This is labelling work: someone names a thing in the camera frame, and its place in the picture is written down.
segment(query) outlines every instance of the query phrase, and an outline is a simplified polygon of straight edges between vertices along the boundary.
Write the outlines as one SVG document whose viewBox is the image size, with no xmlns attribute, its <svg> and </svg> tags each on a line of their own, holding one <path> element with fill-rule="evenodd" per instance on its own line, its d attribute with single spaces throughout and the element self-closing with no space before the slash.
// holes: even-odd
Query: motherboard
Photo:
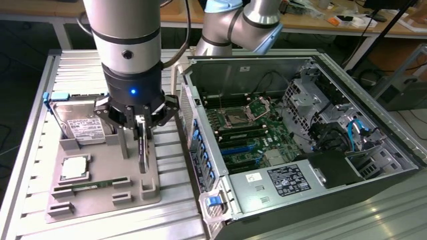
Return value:
<svg viewBox="0 0 427 240">
<path fill-rule="evenodd" d="M 302 153 L 277 101 L 258 95 L 220 97 L 204 107 L 229 174 L 289 163 Z"/>
</svg>

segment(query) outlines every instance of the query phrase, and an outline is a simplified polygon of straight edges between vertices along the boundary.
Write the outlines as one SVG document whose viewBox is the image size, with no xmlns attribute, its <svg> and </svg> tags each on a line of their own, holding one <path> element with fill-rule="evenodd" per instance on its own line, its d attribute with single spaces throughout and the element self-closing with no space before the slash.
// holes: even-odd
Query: warning label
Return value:
<svg viewBox="0 0 427 240">
<path fill-rule="evenodd" d="M 266 171 L 281 197 L 312 189 L 296 164 Z"/>
<path fill-rule="evenodd" d="M 77 141 L 103 139 L 103 129 L 98 118 L 67 120 L 70 132 Z"/>
</svg>

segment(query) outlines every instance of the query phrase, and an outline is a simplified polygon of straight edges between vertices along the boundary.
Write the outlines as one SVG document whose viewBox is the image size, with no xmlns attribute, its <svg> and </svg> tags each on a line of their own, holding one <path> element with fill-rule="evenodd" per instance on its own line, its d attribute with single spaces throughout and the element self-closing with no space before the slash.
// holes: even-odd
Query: hard drive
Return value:
<svg viewBox="0 0 427 240">
<path fill-rule="evenodd" d="M 98 96 L 74 96 L 67 101 L 50 101 L 49 106 L 65 138 L 75 139 L 79 145 L 105 142 L 105 135 L 114 128 L 93 113 Z"/>
</svg>

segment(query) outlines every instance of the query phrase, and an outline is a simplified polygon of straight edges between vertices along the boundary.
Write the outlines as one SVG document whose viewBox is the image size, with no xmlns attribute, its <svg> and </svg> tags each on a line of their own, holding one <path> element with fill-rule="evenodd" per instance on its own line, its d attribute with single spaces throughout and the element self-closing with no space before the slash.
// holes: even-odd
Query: black pole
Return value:
<svg viewBox="0 0 427 240">
<path fill-rule="evenodd" d="M 414 4 L 417 0 L 409 0 L 405 2 L 404 6 L 400 8 L 400 11 L 397 12 L 397 14 L 393 16 L 392 20 L 389 21 L 386 27 L 384 28 L 384 30 L 380 32 L 377 38 L 374 39 L 372 45 L 368 47 L 368 49 L 365 50 L 362 56 L 360 57 L 358 61 L 354 63 L 352 69 L 346 70 L 348 75 L 352 75 L 353 72 L 356 71 L 357 67 L 360 66 L 360 64 L 362 63 L 362 61 L 368 58 L 368 55 L 370 54 L 373 48 L 376 47 L 376 45 L 378 44 L 380 40 L 384 38 L 384 36 L 386 35 L 389 29 L 392 29 L 393 25 L 396 24 L 396 22 L 398 21 L 401 15 L 405 13 L 405 11 L 408 10 L 408 8 Z"/>
</svg>

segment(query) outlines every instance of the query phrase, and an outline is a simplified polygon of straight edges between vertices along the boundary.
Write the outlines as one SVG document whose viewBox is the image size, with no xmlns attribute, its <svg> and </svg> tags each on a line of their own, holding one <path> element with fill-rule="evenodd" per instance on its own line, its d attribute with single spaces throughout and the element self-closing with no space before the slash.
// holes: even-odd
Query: screw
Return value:
<svg viewBox="0 0 427 240">
<path fill-rule="evenodd" d="M 124 59 L 130 59 L 133 57 L 133 52 L 130 52 L 129 50 L 124 50 L 121 52 L 121 56 L 124 57 Z"/>
</svg>

